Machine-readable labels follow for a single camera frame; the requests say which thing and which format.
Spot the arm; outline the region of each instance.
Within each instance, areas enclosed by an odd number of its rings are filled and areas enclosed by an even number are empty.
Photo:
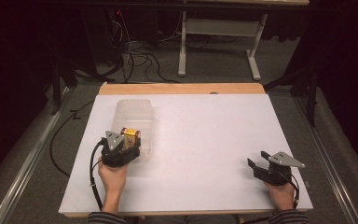
[[[105,198],[103,201],[103,208],[101,212],[94,212],[89,214],[89,223],[112,223],[125,224],[126,222],[117,215],[118,203],[120,202],[121,192],[124,189],[127,178],[128,164],[112,168],[99,163],[99,175],[103,181],[105,188]]]
[[[269,190],[269,196],[279,213],[271,217],[270,224],[310,223],[307,216],[294,209],[295,189],[289,183],[283,186],[272,186],[264,182]]]

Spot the hand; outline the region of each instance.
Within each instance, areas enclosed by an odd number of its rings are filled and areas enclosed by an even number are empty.
[[[117,214],[121,192],[123,191],[126,184],[128,164],[122,167],[113,168],[104,165],[103,162],[100,161],[98,166],[98,174],[103,181],[103,186],[106,192],[103,208],[101,211]]]
[[[269,196],[274,202],[278,211],[294,209],[293,201],[295,196],[295,188],[289,183],[282,186],[272,186],[267,182],[264,182],[269,190]]]

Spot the gray carpet floor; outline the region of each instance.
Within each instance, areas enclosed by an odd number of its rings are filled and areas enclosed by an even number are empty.
[[[203,45],[202,41],[190,41],[189,46],[193,48],[189,48],[187,51],[185,77],[177,76],[179,46],[174,41],[166,42],[165,44],[170,45],[160,45],[158,49],[147,45],[144,46],[141,43],[133,43],[131,44],[131,52],[133,55],[136,55],[136,51],[152,52],[158,59],[161,75],[167,79],[175,79],[185,83],[253,82],[249,64],[244,57],[244,49],[249,46],[250,39],[230,42],[227,37],[216,36],[215,38],[219,41],[211,42],[202,49],[197,48]],[[268,83],[283,74],[296,43],[297,41],[280,43],[277,39],[261,41],[256,59],[262,77],[262,84]],[[153,64],[146,71],[147,63],[134,67],[130,82],[161,80],[158,79],[158,65],[152,57],[151,60],[153,60]],[[134,59],[134,63],[137,65],[144,61],[145,56],[141,55]],[[98,68],[101,72],[108,69],[104,64],[99,64]],[[130,66],[126,64],[124,73],[128,75],[129,72]],[[124,80],[122,73],[115,74],[114,78],[117,83]],[[92,101],[98,93],[100,85],[101,83],[99,82],[79,79],[79,85],[71,92],[71,96],[63,107],[61,117],[52,133],[57,131],[58,127],[72,115],[70,110],[78,109]],[[306,214],[311,223],[348,223],[310,132],[315,131],[319,134],[358,212],[358,158],[356,153],[331,114],[321,91],[318,91],[318,104],[315,109],[316,128],[310,130],[307,122],[302,118],[302,112],[298,108],[296,100],[290,96],[287,89],[288,87],[279,87],[268,94],[294,156],[307,164],[307,168],[300,172],[307,182],[308,187],[306,190],[310,195],[314,209],[307,211]],[[0,167],[0,203],[31,148],[34,147],[40,134],[46,128],[51,117],[49,113],[52,107],[53,103],[49,101],[45,110],[39,114],[4,159]],[[77,114],[81,119],[69,120],[57,134],[54,141],[54,158],[61,168],[68,173],[71,172],[74,164],[77,148],[86,128],[90,111],[91,105]],[[51,137],[52,134],[43,146],[43,155],[8,223],[87,222],[85,218],[68,218],[58,214],[68,178],[58,172],[50,161],[48,144]],[[270,215],[241,216],[245,220],[251,220]]]

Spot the transparent box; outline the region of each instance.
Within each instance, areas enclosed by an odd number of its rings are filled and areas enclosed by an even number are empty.
[[[154,110],[149,100],[129,99],[117,102],[112,132],[120,133],[123,128],[141,131],[140,156],[134,161],[149,161],[152,152]]]

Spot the striped sleeve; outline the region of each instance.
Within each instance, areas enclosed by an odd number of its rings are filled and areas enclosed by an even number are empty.
[[[268,220],[269,224],[310,224],[307,216],[297,210],[284,210]]]
[[[93,212],[88,217],[89,224],[126,224],[123,218],[105,212]]]

